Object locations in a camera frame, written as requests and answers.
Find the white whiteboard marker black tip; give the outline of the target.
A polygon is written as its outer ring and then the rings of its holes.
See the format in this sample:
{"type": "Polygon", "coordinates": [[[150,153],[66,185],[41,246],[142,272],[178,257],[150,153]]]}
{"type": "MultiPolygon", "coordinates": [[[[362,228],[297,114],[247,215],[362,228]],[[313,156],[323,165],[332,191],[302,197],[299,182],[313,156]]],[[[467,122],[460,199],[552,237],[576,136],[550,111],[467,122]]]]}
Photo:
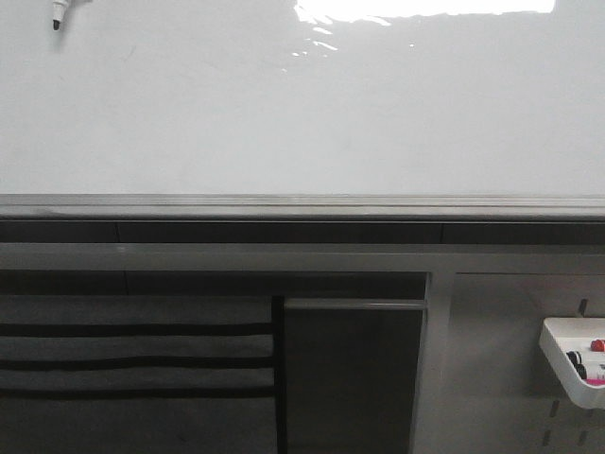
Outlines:
{"type": "Polygon", "coordinates": [[[70,0],[53,0],[52,1],[52,26],[54,31],[59,31],[64,21],[65,14],[70,7],[70,0]]]}

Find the white glossy whiteboard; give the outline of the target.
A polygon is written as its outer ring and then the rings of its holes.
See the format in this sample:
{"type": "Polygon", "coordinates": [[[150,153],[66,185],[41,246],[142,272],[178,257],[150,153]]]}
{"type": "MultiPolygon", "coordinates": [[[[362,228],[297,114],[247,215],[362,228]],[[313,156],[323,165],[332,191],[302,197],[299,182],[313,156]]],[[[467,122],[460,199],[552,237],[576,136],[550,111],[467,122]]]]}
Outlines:
{"type": "Polygon", "coordinates": [[[1,189],[599,196],[604,5],[5,1],[1,189]]]}

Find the dark grey hanging panel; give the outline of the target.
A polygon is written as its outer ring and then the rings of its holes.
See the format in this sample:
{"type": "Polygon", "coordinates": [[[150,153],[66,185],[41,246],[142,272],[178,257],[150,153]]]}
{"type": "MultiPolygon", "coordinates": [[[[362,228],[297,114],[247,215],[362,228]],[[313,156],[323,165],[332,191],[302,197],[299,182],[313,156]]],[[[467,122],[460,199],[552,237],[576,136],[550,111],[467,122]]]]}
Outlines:
{"type": "Polygon", "coordinates": [[[289,452],[407,453],[424,318],[409,300],[287,300],[289,452]]]}

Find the grey slotted pegboard panel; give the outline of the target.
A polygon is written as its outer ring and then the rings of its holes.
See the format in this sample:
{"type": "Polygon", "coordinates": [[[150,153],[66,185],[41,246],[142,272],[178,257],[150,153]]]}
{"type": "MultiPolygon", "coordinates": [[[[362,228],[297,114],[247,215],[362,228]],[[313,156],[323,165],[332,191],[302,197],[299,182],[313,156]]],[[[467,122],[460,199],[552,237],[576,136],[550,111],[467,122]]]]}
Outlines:
{"type": "Polygon", "coordinates": [[[544,319],[575,317],[582,303],[603,316],[603,276],[457,277],[436,452],[603,452],[603,410],[573,404],[539,346],[544,319]]]}

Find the white plastic marker bin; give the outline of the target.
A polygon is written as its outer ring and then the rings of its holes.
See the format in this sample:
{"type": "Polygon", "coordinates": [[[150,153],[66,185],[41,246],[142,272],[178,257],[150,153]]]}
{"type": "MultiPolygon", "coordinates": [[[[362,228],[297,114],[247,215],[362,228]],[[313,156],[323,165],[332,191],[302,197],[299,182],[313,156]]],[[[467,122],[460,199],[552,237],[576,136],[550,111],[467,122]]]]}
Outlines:
{"type": "Polygon", "coordinates": [[[579,351],[583,363],[604,364],[604,353],[590,350],[595,339],[604,339],[603,318],[546,318],[539,338],[539,345],[568,397],[586,410],[604,409],[604,385],[592,386],[582,380],[566,353],[579,351]]]}

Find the black capped marker in bin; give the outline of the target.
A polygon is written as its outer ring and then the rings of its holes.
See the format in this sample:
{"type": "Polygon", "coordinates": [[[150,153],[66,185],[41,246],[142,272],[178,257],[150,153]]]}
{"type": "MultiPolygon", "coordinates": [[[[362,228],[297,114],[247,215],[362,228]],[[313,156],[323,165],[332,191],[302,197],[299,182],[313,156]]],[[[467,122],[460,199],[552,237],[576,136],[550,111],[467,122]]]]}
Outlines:
{"type": "Polygon", "coordinates": [[[581,365],[583,363],[582,355],[579,351],[569,351],[566,355],[574,365],[581,365]]]}

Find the red capped marker in bin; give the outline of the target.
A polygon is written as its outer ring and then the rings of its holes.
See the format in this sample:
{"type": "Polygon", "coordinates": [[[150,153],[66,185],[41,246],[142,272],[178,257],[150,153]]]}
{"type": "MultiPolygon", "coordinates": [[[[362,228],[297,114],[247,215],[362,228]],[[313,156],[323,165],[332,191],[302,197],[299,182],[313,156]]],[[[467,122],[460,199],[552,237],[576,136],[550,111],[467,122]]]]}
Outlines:
{"type": "Polygon", "coordinates": [[[604,339],[592,340],[590,343],[590,350],[592,352],[604,353],[605,352],[605,340],[604,339]]]}

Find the grey aluminium whiteboard tray rail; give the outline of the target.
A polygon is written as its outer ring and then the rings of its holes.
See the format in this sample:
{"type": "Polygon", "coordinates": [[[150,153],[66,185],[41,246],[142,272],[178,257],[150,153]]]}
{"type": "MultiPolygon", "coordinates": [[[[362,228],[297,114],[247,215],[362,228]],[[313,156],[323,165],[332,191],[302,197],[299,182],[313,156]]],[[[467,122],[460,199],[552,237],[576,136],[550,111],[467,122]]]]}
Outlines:
{"type": "Polygon", "coordinates": [[[570,221],[604,219],[601,196],[6,194],[2,218],[570,221]]]}

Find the grey metal stand frame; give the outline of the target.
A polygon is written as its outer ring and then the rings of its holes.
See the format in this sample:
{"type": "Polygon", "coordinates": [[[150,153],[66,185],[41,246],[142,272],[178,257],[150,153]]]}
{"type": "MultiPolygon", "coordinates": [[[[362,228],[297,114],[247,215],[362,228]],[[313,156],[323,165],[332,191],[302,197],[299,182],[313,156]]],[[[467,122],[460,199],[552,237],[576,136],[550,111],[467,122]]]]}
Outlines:
{"type": "Polygon", "coordinates": [[[41,283],[49,273],[138,271],[145,288],[191,284],[202,274],[283,275],[423,273],[425,325],[411,449],[438,453],[435,435],[444,382],[445,342],[456,279],[461,274],[601,275],[600,246],[351,245],[76,245],[17,244],[1,249],[1,267],[41,283]]]}

